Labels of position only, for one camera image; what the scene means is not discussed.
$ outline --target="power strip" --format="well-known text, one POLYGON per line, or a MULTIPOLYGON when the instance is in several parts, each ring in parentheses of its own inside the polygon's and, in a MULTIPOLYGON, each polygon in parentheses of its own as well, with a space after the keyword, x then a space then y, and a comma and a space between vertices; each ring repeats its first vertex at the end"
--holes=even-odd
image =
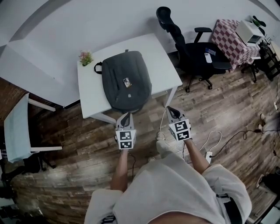
POLYGON ((211 157, 210 156, 212 156, 212 154, 213 154, 213 152, 206 152, 206 160, 209 162, 209 164, 210 164, 210 162, 211 162, 211 157))

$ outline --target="potted plant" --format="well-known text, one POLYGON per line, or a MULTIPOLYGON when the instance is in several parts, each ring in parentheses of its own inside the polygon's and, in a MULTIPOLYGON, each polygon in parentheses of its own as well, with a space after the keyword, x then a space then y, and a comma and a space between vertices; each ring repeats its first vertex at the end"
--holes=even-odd
POLYGON ((83 66, 87 66, 90 62, 93 61, 91 52, 89 51, 81 51, 79 58, 83 66))

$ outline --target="chair backrest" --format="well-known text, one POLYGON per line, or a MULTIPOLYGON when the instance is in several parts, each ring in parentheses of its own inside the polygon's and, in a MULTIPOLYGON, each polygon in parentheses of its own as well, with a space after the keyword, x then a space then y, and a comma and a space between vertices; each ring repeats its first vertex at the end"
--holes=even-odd
POLYGON ((170 33, 173 40, 176 43, 176 49, 179 51, 180 57, 188 57, 190 56, 186 51, 186 42, 185 38, 181 33, 180 28, 174 24, 172 19, 170 18, 171 10, 168 7, 159 7, 157 9, 157 19, 159 21, 160 26, 170 33))

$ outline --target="black bag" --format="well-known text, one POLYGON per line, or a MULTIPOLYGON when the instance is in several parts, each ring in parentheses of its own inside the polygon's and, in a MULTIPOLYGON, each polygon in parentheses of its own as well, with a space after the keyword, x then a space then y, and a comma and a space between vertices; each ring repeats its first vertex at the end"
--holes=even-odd
POLYGON ((142 109, 151 95, 152 84, 143 57, 138 51, 124 52, 95 65, 102 74, 103 88, 112 109, 122 113, 142 109), (102 66, 102 72, 96 66, 102 66))

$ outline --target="white table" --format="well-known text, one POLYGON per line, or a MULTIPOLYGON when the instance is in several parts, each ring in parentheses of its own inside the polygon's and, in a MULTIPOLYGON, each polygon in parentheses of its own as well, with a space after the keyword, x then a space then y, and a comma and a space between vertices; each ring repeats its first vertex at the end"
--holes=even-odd
POLYGON ((93 53, 94 61, 87 66, 77 62, 83 118, 92 117, 116 123, 115 119, 102 113, 111 109, 111 106, 103 90, 102 75, 94 72, 94 66, 106 58, 125 52, 126 49, 142 54, 152 83, 152 95, 167 91, 164 107, 170 104, 177 87, 182 85, 178 73, 154 34, 132 38, 93 53))
POLYGON ((7 158, 10 162, 26 159, 36 152, 62 149, 62 147, 31 147, 28 131, 28 103, 50 111, 56 110, 29 99, 29 93, 16 104, 4 120, 5 145, 7 158))

